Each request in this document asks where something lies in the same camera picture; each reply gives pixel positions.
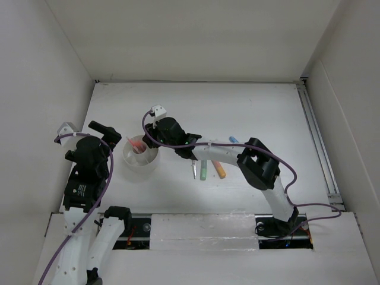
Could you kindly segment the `thin red pen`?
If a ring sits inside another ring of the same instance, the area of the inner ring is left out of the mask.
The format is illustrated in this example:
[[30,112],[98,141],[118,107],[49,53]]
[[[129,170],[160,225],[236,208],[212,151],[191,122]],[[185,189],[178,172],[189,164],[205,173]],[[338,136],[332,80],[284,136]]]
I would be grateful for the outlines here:
[[128,142],[130,143],[131,147],[135,150],[136,153],[142,153],[143,150],[140,146],[140,144],[129,137],[127,137]]

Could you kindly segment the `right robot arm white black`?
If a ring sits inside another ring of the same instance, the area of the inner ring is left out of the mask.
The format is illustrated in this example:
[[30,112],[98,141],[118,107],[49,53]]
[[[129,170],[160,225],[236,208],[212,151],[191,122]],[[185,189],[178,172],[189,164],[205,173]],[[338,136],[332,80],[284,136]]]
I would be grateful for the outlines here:
[[259,139],[244,144],[206,140],[198,134],[186,133],[171,117],[153,123],[142,122],[143,141],[149,148],[167,147],[183,159],[210,160],[236,166],[247,183],[260,190],[273,214],[275,235],[285,236],[296,227],[298,209],[288,199],[287,188],[280,179],[276,157]]

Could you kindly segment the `purple red marker pen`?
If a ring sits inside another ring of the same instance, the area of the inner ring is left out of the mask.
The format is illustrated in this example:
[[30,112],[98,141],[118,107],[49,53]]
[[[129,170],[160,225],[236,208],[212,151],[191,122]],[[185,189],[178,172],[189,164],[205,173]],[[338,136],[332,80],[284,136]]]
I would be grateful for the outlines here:
[[131,145],[132,145],[132,148],[133,150],[137,153],[137,154],[142,154],[143,152],[146,151],[146,146],[144,145],[143,141],[131,141]]

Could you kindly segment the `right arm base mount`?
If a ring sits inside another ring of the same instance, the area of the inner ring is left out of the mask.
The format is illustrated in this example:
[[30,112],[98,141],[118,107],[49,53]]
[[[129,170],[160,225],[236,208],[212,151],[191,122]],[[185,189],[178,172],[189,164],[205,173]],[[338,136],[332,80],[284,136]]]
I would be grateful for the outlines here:
[[302,225],[293,232],[293,229],[306,221],[301,214],[296,218],[290,229],[280,227],[272,215],[258,215],[255,217],[254,232],[258,236],[259,249],[313,249],[313,241],[308,224]]

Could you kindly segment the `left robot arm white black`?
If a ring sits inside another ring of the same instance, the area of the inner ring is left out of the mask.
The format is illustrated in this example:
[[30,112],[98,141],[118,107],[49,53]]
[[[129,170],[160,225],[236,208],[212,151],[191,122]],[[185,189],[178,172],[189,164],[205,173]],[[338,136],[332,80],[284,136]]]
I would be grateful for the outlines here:
[[65,154],[74,167],[64,190],[65,238],[39,284],[43,284],[53,266],[56,269],[51,284],[103,284],[102,269],[113,246],[120,235],[132,230],[131,210],[111,206],[99,222],[99,233],[92,237],[101,200],[113,175],[113,150],[122,137],[114,128],[96,121],[88,126],[102,137],[77,132],[72,124],[64,123],[54,140],[62,146],[75,142],[75,148]]

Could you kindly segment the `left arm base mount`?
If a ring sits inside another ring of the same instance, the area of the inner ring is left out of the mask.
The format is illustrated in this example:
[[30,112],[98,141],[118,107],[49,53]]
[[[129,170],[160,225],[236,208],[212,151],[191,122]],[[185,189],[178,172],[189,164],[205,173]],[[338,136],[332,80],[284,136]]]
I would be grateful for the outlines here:
[[151,216],[137,214],[131,216],[127,229],[118,237],[114,250],[148,250],[150,248]]

